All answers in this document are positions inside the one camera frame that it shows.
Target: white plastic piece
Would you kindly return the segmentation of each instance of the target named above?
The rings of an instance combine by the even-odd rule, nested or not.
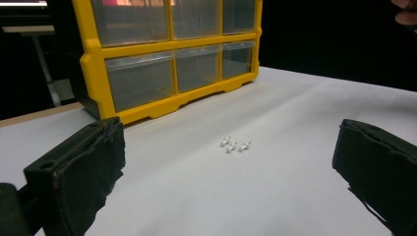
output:
[[[230,144],[230,146],[227,148],[226,152],[227,152],[227,153],[230,153],[230,152],[232,152],[233,150],[235,150],[236,148],[237,148],[237,142],[236,142],[236,143],[234,143],[234,144]]]
[[[242,152],[244,149],[249,149],[250,146],[251,146],[251,142],[245,143],[239,147],[239,151]]]
[[[228,145],[230,143],[230,138],[231,138],[230,136],[224,138],[223,142],[220,143],[220,146],[224,147],[224,146]]]

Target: dark background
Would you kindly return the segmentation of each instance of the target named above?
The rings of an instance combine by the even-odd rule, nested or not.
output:
[[[264,0],[261,66],[417,91],[417,33],[395,22],[398,10],[389,0]],[[59,50],[56,37],[41,43]],[[61,54],[46,56],[52,77],[65,77]],[[0,120],[53,107],[29,37],[0,32],[0,89]]]

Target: yellow frame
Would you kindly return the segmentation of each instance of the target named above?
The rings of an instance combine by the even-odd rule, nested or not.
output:
[[[243,84],[256,79],[259,73],[259,45],[262,34],[261,19],[263,0],[254,0],[256,4],[255,30],[250,33],[221,35],[195,39],[173,39],[172,12],[170,4],[166,4],[168,26],[170,27],[169,41],[136,44],[121,47],[102,48],[98,39],[95,27],[94,16],[90,0],[73,0],[83,47],[85,54],[80,63],[83,69],[89,97],[96,101],[101,119],[119,116],[123,124],[129,124],[143,118],[157,118],[159,116],[176,111],[181,105],[194,99],[220,91],[231,91],[242,87]],[[220,32],[222,32],[222,15],[220,14]],[[111,95],[110,84],[104,60],[116,57],[137,56],[158,51],[169,51],[186,47],[205,46],[210,44],[221,44],[224,42],[254,40],[256,45],[252,49],[251,72],[229,80],[221,78],[221,52],[219,57],[219,78],[216,83],[202,88],[193,89],[184,93],[178,92],[178,87],[174,86],[174,95],[154,101],[145,105],[137,106],[121,112],[116,112]],[[177,85],[175,59],[172,60],[172,70],[174,85]]]

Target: table surface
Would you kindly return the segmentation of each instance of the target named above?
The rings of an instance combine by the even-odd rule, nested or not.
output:
[[[417,144],[417,93],[261,68],[258,79],[125,127],[124,176],[87,235],[390,235],[331,168],[345,118]],[[83,108],[0,128],[0,180],[95,121]],[[243,152],[219,144],[231,136]]]

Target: person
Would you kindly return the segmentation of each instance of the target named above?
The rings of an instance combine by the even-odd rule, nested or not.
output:
[[[417,0],[391,0],[402,10],[396,14],[395,20],[402,25],[412,27],[417,32]]]

